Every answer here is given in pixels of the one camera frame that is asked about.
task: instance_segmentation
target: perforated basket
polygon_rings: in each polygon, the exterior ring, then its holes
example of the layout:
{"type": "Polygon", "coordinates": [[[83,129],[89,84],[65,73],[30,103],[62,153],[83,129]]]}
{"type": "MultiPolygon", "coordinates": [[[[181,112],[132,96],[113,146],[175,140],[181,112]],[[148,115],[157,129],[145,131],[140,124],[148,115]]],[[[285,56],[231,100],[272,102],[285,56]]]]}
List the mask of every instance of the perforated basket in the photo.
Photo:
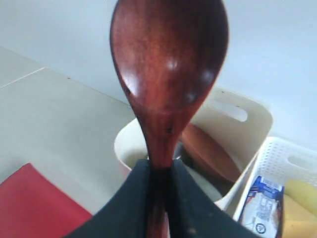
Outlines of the perforated basket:
{"type": "Polygon", "coordinates": [[[278,137],[268,137],[259,150],[258,158],[234,213],[233,219],[236,221],[257,176],[264,176],[282,185],[290,179],[296,179],[317,187],[317,151],[278,137]]]}

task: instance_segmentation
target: red cutting board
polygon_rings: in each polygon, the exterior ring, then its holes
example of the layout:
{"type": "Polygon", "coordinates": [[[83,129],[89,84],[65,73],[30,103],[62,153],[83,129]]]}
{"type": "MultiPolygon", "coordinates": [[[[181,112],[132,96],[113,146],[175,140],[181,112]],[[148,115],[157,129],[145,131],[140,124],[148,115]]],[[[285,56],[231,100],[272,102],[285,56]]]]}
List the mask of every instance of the red cutting board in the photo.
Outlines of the red cutting board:
{"type": "Polygon", "coordinates": [[[61,238],[91,217],[31,164],[0,184],[0,238],[61,238]]]}

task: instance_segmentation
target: package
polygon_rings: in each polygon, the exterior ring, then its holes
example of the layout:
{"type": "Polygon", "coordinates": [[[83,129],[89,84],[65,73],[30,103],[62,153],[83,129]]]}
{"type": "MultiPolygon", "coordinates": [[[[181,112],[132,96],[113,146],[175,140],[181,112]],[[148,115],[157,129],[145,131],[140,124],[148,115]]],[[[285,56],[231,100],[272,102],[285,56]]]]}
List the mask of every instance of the package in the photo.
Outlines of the package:
{"type": "Polygon", "coordinates": [[[259,237],[279,235],[284,186],[258,176],[244,204],[239,222],[259,237]]]}

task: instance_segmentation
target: white wall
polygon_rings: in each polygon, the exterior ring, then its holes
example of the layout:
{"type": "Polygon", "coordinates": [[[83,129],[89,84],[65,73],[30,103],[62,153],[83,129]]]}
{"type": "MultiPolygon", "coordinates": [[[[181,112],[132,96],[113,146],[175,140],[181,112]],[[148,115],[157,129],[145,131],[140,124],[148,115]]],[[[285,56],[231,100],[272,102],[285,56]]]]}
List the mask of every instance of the white wall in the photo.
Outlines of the white wall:
{"type": "MultiPolygon", "coordinates": [[[[317,149],[317,2],[226,0],[228,56],[217,82],[263,102],[273,132],[317,149]]],[[[124,99],[110,57],[115,0],[0,0],[0,46],[124,99]]]]}

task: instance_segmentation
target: yellow item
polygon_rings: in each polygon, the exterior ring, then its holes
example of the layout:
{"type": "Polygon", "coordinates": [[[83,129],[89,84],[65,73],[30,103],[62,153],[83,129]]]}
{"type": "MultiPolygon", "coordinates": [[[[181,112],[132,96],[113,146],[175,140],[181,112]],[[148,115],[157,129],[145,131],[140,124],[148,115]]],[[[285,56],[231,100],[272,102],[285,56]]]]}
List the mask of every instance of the yellow item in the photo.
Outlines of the yellow item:
{"type": "Polygon", "coordinates": [[[317,217],[317,187],[303,181],[289,180],[284,193],[317,217]]]}
{"type": "Polygon", "coordinates": [[[317,217],[287,195],[283,199],[282,238],[317,238],[317,217]]]}

